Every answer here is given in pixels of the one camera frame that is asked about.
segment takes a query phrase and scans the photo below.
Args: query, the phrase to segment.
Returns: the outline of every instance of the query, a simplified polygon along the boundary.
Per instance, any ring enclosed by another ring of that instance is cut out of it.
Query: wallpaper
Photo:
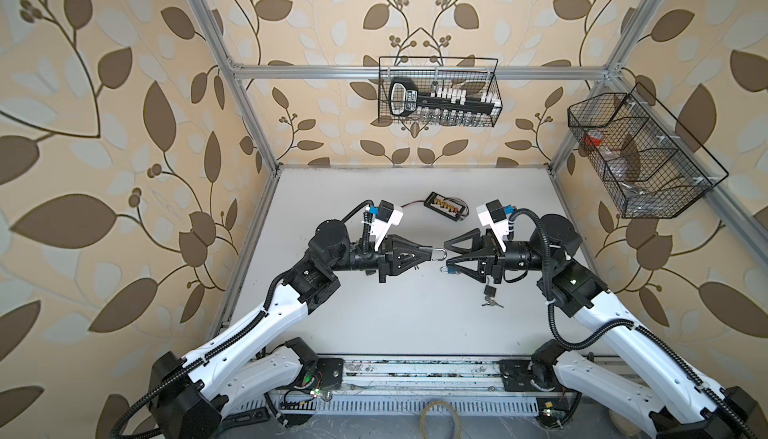
[[[336,80],[246,83],[278,162],[299,165],[542,165],[568,129],[584,81],[501,81],[496,126],[424,126],[378,116],[377,86]]]
[[[0,436],[101,439],[204,339],[266,171],[185,0],[0,1]]]
[[[208,0],[236,62],[494,57],[601,66],[640,0]]]
[[[768,0],[666,0],[630,58],[730,170],[721,185],[765,224]],[[646,325],[724,385],[768,405],[768,275],[704,201],[671,220],[619,219],[590,162],[559,175],[602,277]]]

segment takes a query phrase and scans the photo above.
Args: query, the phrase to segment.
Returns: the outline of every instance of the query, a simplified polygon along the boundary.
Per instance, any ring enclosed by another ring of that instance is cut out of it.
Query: white tabletop
[[[564,215],[542,168],[287,169],[277,185],[233,319],[264,299],[272,279],[303,256],[322,221],[341,218],[368,198],[376,204],[384,199],[402,205],[425,199],[432,191],[463,199],[470,206],[469,217],[454,222],[413,204],[389,233],[442,247],[446,240],[481,227],[475,207],[496,198],[539,216]],[[358,214],[347,223],[352,241],[360,238],[361,221]],[[528,218],[515,222],[516,240],[528,240],[532,232]],[[586,266],[581,251],[575,258]],[[495,299],[503,308],[482,307],[483,284],[466,275],[442,273],[444,264],[426,262],[385,284],[379,284],[377,275],[338,272],[339,290],[275,344],[300,336],[319,354],[529,355],[552,338],[544,296],[536,287],[540,272],[515,284],[497,285]],[[587,329],[560,310],[557,324],[569,341],[588,336]],[[588,350],[615,354],[602,341]]]

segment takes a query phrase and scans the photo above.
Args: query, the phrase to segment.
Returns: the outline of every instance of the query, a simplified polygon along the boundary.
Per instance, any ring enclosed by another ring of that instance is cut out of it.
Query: floral wallpaper
[[[102,438],[204,339],[266,171],[185,0],[0,2],[0,435]]]
[[[208,0],[236,62],[358,66],[364,56],[470,55],[601,66],[639,1]]]
[[[624,70],[655,91],[728,168],[731,176],[720,187],[764,225],[766,4],[666,0]],[[740,240],[704,201],[671,220],[620,219],[579,151],[559,180],[610,288],[696,367],[725,385],[742,386],[764,409],[768,275]]]
[[[500,81],[496,126],[425,126],[378,117],[376,85],[255,79],[246,84],[278,162],[300,165],[543,165],[567,127],[583,81]]]

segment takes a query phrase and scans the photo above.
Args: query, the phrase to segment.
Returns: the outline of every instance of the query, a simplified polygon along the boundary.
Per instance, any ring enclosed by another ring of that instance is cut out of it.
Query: black rack
[[[496,59],[475,57],[381,56],[379,117],[422,126],[494,127],[503,108],[497,65]]]
[[[674,133],[656,122],[652,106],[674,119]],[[623,218],[677,217],[728,177],[704,144],[640,83],[628,94],[606,92],[569,107],[568,127]],[[705,172],[701,159],[722,173]]]

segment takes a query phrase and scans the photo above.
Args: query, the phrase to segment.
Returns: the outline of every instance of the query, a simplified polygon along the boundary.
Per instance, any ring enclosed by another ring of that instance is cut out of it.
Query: gray floor
[[[418,415],[412,416],[318,416],[306,424],[283,429],[275,421],[230,429],[219,439],[422,439]],[[451,418],[428,417],[428,439],[452,437]],[[570,425],[562,431],[545,431],[533,419],[462,417],[462,439],[626,439],[608,417],[608,409],[581,404]],[[634,436],[648,439],[645,434]]]

